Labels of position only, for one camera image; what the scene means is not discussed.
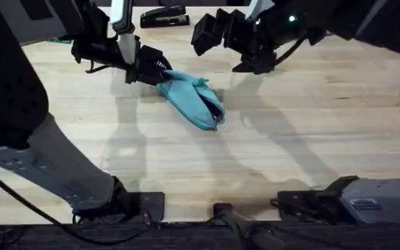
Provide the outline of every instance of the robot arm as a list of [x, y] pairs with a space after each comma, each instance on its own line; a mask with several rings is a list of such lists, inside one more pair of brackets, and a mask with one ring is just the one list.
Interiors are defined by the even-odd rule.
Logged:
[[[399, 0], [259, 0], [246, 15], [218, 10], [196, 24], [191, 44], [197, 55], [219, 45], [240, 53], [234, 72], [272, 71], [304, 41], [315, 45], [332, 32], [400, 53]], [[274, 52], [297, 40], [285, 56]]]
[[149, 198], [128, 193], [65, 137], [49, 114], [46, 90], [20, 46], [64, 36], [74, 40], [72, 53], [78, 61], [85, 58], [125, 69], [128, 82], [157, 84], [165, 68], [154, 63], [164, 57], [161, 51], [141, 47], [133, 36], [133, 28], [128, 28], [133, 27], [130, 3], [124, 1], [128, 12], [114, 14], [120, 16], [114, 23], [118, 43], [107, 38], [109, 18], [91, 1], [0, 0], [0, 167], [64, 199], [77, 215], [121, 213], [131, 218], [140, 214], [143, 198], [158, 200], [150, 208], [158, 210], [153, 214], [158, 221], [164, 194]]

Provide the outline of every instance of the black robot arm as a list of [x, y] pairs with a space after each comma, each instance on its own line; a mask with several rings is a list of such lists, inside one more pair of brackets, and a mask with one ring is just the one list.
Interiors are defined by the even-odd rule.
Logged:
[[[254, 2], [255, 6], [269, 7], [259, 12], [251, 9], [253, 12], [246, 16], [239, 10], [227, 13], [222, 9], [216, 17], [205, 15], [192, 36], [197, 55], [221, 44], [223, 39], [224, 47], [242, 55], [234, 72], [262, 74], [272, 71], [303, 41], [315, 45], [328, 32], [400, 53], [400, 0]], [[296, 44], [284, 56], [277, 57], [275, 50], [293, 40]]]

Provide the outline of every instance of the folded towel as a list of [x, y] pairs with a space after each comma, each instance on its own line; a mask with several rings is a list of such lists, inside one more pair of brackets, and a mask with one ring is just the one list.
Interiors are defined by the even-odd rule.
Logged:
[[157, 85], [166, 98], [186, 119], [203, 130], [215, 130], [224, 122], [225, 110], [204, 78], [166, 70], [172, 78]]

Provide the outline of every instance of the black stapler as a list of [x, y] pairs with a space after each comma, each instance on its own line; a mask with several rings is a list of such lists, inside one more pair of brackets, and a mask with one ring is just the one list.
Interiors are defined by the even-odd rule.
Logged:
[[188, 26], [189, 16], [185, 6], [170, 6], [150, 10], [140, 17], [140, 27], [158, 28], [170, 26]]

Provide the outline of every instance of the wood grain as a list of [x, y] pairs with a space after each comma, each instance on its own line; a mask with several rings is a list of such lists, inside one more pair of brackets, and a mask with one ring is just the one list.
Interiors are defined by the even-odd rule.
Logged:
[[[134, 8], [135, 24], [146, 10]], [[85, 74], [88, 62], [76, 64], [68, 44], [24, 50], [65, 134], [130, 191], [165, 192], [167, 221], [206, 219], [215, 202], [275, 219], [268, 203], [280, 190], [325, 188], [351, 174], [400, 177], [400, 55], [329, 37], [271, 74], [234, 74], [237, 53], [217, 47], [197, 57], [190, 45], [193, 25], [215, 10], [188, 8], [189, 27], [135, 34], [174, 69], [210, 79], [227, 111], [217, 132], [191, 125], [152, 87], [125, 84], [120, 70]], [[0, 177], [70, 221], [64, 201], [3, 169]], [[0, 224], [44, 222], [0, 190]]]

